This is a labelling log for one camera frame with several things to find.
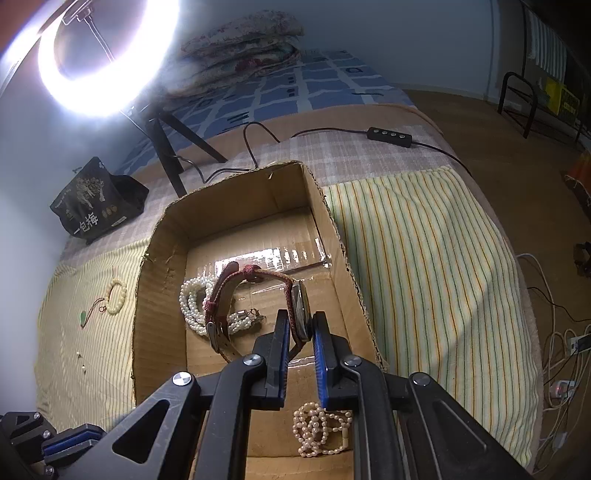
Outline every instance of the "screw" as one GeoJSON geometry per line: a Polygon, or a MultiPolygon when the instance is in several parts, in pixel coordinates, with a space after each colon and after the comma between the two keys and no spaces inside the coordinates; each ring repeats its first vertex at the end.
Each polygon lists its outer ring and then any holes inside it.
{"type": "Polygon", "coordinates": [[[427,374],[419,372],[413,375],[413,383],[415,385],[419,385],[420,387],[425,387],[431,383],[431,377],[429,377],[427,374]]]}
{"type": "Polygon", "coordinates": [[[249,367],[255,367],[262,363],[262,357],[260,355],[257,355],[256,353],[249,353],[248,355],[244,356],[242,361],[245,365],[248,365],[249,367]]]}
{"type": "Polygon", "coordinates": [[[174,374],[173,377],[173,384],[178,385],[179,387],[182,387],[184,385],[188,385],[189,383],[191,383],[191,374],[188,372],[179,372],[177,374],[174,374]]]}
{"type": "Polygon", "coordinates": [[[358,367],[361,365],[361,357],[357,355],[348,355],[343,360],[343,363],[347,365],[347,367],[358,367]]]}

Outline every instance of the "tripod leg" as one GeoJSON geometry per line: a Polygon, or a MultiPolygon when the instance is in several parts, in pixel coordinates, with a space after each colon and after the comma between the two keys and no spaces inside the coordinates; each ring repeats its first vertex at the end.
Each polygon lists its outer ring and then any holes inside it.
{"type": "Polygon", "coordinates": [[[215,158],[218,163],[226,163],[228,159],[224,157],[220,152],[218,152],[215,148],[213,148],[210,144],[208,144],[203,138],[197,135],[193,130],[191,130],[187,125],[182,123],[178,118],[176,118],[173,114],[168,112],[160,112],[160,118],[163,122],[169,124],[172,128],[174,128],[178,133],[180,133],[185,138],[189,139],[195,145],[197,145],[201,150],[203,150],[208,155],[211,155],[215,158]]]}
{"type": "Polygon", "coordinates": [[[176,153],[173,150],[172,145],[168,141],[168,137],[164,130],[162,129],[162,125],[160,125],[160,121],[157,118],[149,120],[146,122],[146,130],[150,135],[150,140],[154,144],[154,149],[156,150],[156,154],[160,159],[160,163],[172,184],[174,191],[177,193],[178,197],[181,198],[187,194],[187,190],[183,185],[183,181],[179,176],[180,173],[183,172],[183,167],[181,163],[176,158],[176,153]]]}

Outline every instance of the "black snack bag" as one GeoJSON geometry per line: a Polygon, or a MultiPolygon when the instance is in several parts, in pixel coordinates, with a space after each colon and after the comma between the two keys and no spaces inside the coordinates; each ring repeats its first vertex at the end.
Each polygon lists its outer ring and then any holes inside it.
{"type": "Polygon", "coordinates": [[[91,243],[144,211],[149,190],[93,157],[50,205],[66,231],[91,243]]]}

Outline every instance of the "blue patterned bedsheet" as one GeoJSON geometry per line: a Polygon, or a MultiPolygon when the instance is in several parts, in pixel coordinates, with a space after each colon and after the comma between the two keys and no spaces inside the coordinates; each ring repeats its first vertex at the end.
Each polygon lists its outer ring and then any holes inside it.
{"type": "MultiPolygon", "coordinates": [[[[252,121],[329,106],[371,103],[413,106],[406,93],[350,53],[309,50],[302,52],[295,66],[180,100],[173,114],[207,139],[252,121]]],[[[175,151],[191,144],[168,125],[163,127],[175,151]]],[[[156,153],[144,138],[116,174],[131,175],[153,161],[157,161],[156,153]]]]}

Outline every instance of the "pearl necklace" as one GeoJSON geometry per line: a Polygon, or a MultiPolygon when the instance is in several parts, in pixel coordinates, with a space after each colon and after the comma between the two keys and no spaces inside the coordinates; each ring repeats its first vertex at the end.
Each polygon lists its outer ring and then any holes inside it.
{"type": "MultiPolygon", "coordinates": [[[[178,297],[178,302],[181,306],[181,312],[185,317],[185,322],[191,330],[194,330],[199,335],[207,336],[205,328],[205,314],[203,308],[205,302],[209,300],[213,293],[213,286],[217,282],[215,275],[204,275],[196,278],[191,278],[181,286],[181,293],[178,297]],[[202,309],[197,308],[197,294],[205,289],[205,298],[202,302],[202,309]]],[[[230,335],[240,331],[249,329],[261,316],[255,309],[249,312],[234,312],[228,315],[228,333],[230,335]]]]}
{"type": "Polygon", "coordinates": [[[349,427],[353,422],[353,414],[349,411],[341,412],[344,416],[336,413],[327,413],[317,403],[304,403],[294,412],[293,434],[302,445],[298,448],[298,453],[302,457],[315,457],[320,454],[335,455],[349,447],[349,427]],[[330,419],[337,420],[339,427],[329,427],[330,419]],[[315,435],[322,432],[320,440],[316,440],[315,435]],[[343,444],[334,450],[323,449],[330,432],[341,432],[343,435],[343,444]]]}

